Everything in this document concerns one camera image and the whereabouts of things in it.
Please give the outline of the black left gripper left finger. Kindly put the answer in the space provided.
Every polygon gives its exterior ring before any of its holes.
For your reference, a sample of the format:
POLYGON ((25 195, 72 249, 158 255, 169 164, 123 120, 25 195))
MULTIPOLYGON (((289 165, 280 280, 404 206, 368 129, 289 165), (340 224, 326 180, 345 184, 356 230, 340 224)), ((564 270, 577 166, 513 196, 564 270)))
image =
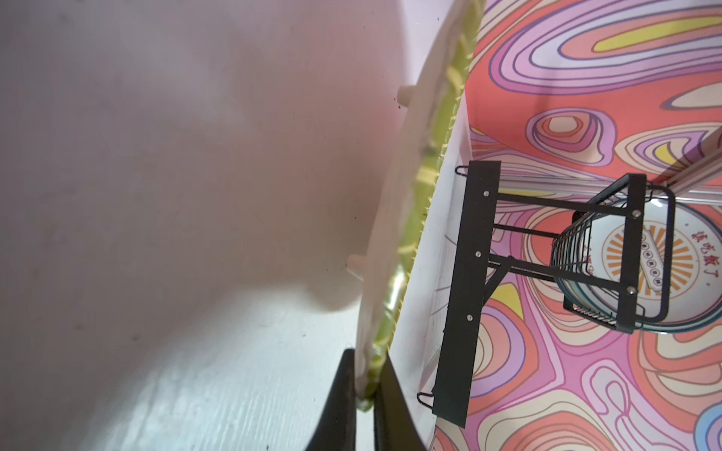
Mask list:
POLYGON ((354 451, 356 440, 355 351, 342 353, 307 451, 354 451))

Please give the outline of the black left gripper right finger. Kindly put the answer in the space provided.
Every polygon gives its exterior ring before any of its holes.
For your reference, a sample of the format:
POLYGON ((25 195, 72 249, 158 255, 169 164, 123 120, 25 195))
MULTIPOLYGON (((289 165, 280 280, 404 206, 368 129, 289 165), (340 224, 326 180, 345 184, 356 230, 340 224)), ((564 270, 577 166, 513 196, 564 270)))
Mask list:
POLYGON ((374 449, 424 451, 424 445, 407 407, 394 366, 387 358, 374 395, 374 449))

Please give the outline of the small orange sunburst plate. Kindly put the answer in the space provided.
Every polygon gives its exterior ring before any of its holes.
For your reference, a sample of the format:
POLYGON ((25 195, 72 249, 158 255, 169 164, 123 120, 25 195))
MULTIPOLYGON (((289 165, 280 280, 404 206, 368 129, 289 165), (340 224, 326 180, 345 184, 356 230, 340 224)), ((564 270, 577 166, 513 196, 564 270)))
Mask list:
MULTIPOLYGON (((680 205, 667 230, 669 205, 645 206, 640 238, 636 327, 682 334, 721 317, 721 230, 706 216, 680 205)), ((595 214, 554 244, 550 263, 560 270, 617 282, 622 276, 624 224, 620 216, 595 214)))

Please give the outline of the yellow green woven tray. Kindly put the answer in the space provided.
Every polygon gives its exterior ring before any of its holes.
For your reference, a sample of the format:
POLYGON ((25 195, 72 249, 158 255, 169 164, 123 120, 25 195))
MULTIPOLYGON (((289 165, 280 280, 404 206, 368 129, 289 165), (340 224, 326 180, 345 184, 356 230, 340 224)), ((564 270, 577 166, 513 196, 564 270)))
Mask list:
POLYGON ((400 86, 406 115, 383 184, 365 255, 347 269, 362 282, 353 405, 373 405, 451 141, 485 15, 483 1, 455 1, 413 85, 400 86))

